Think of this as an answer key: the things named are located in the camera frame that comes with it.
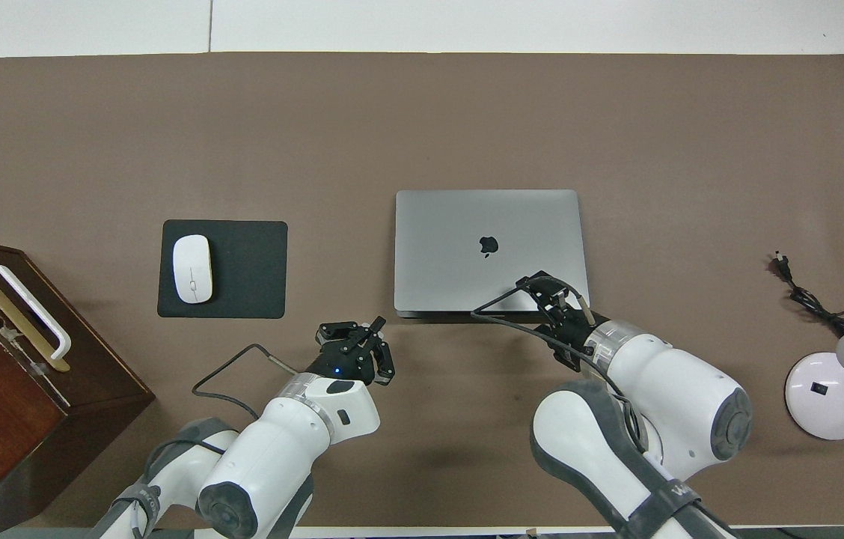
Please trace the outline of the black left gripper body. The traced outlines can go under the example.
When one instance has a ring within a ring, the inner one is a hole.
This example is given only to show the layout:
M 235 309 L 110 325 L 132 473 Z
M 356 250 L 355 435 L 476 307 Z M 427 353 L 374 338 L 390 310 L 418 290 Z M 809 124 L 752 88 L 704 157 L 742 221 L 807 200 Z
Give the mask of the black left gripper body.
M 322 344 L 319 354 L 308 366 L 308 372 L 334 380 L 361 381 L 366 386 L 376 377 L 370 351 L 361 346 L 348 346 L 344 341 Z

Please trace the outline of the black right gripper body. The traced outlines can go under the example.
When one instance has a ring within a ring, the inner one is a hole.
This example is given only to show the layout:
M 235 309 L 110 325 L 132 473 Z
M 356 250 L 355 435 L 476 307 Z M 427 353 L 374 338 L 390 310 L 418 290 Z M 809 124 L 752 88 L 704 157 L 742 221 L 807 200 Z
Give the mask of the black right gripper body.
M 544 310 L 542 316 L 545 318 L 545 322 L 538 326 L 538 332 L 548 335 L 578 352 L 585 348 L 585 342 L 592 335 L 594 327 L 602 324 L 602 314 L 597 313 L 597 311 L 592 313 L 594 320 L 594 325 L 592 325 L 582 310 L 572 307 Z M 551 342 L 549 342 L 548 347 L 553 353 L 553 358 L 559 364 L 565 365 L 572 371 L 581 371 L 582 359 L 570 354 L 562 347 L 551 344 Z

